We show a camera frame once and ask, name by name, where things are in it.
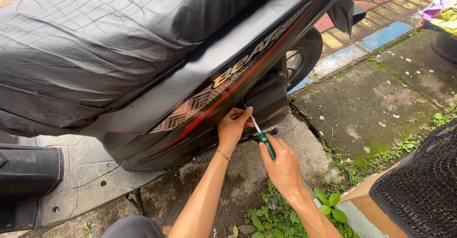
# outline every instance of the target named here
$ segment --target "screwdriver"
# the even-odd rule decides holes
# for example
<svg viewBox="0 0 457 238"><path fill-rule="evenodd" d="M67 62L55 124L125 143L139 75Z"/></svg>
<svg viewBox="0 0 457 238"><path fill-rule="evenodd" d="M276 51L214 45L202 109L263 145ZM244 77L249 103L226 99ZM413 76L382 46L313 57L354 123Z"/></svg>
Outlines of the screwdriver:
<svg viewBox="0 0 457 238"><path fill-rule="evenodd" d="M248 106L246 105L246 103L243 101L243 104L246 108L248 108ZM271 146L270 142L268 141L268 139L266 138L266 134L264 132L262 132L260 130L260 127L259 125L255 122L255 119L254 117L251 115L251 119L252 119L252 123L254 123L254 126L255 126L255 129L257 130L258 134L257 134L257 137L259 138L259 140L261 142L263 142L266 147L268 148L268 153L270 153L270 157L272 160L275 160L276 159L276 152L275 150L273 150L273 147Z"/></svg>

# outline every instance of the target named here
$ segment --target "curb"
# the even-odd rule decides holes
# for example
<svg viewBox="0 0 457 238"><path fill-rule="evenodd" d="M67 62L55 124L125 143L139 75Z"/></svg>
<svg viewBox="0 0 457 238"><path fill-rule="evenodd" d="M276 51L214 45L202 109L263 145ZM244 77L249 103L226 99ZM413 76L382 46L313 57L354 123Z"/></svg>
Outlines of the curb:
<svg viewBox="0 0 457 238"><path fill-rule="evenodd" d="M374 50L396 41L412 30L414 30L413 26L403 21L398 21L372 33L360 42L340 49L334 54L319 60L311 73L290 90L288 94L304 88L307 84L316 83L345 66L367 59Z"/></svg>

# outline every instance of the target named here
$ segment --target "person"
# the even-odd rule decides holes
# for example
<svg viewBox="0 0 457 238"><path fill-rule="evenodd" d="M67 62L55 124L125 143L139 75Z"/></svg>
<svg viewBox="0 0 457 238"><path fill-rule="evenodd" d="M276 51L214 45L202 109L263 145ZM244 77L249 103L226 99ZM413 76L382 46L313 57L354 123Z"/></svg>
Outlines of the person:
<svg viewBox="0 0 457 238"><path fill-rule="evenodd" d="M209 237L230 157L241 138L243 128L254 127L246 110L233 108L218 124L219 146L186 206L174 223L169 238ZM295 152L281 139L267 135L276 152L272 160L268 149L259 143L260 154L271 182L297 212L310 238L338 237L340 233L317 208L306 190ZM164 238L158 225L150 218L127 216L114 223L102 238Z"/></svg>

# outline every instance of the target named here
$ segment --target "hand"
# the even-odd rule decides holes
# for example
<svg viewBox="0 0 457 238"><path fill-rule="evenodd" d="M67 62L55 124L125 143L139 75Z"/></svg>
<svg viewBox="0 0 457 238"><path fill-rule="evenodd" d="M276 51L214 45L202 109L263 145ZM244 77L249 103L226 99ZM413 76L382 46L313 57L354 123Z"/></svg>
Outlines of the hand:
<svg viewBox="0 0 457 238"><path fill-rule="evenodd" d="M218 124L219 147L227 157L232 155L233 150L241 139L243 128L254 127L250 118L252 107L246 110L233 108Z"/></svg>
<svg viewBox="0 0 457 238"><path fill-rule="evenodd" d="M271 182L292 206L303 194L307 193L297 156L283 140L276 139L269 134L266 137L276 152L276 160L273 161L266 145L263 142L259 143L266 171Z"/></svg>

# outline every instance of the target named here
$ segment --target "seat cover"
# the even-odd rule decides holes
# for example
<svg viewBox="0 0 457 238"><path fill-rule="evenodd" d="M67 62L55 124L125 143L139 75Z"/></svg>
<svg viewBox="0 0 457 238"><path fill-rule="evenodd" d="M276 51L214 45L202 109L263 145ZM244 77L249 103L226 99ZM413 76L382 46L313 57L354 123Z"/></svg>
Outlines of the seat cover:
<svg viewBox="0 0 457 238"><path fill-rule="evenodd" d="M81 130L252 1L22 0L3 8L0 129L29 137Z"/></svg>

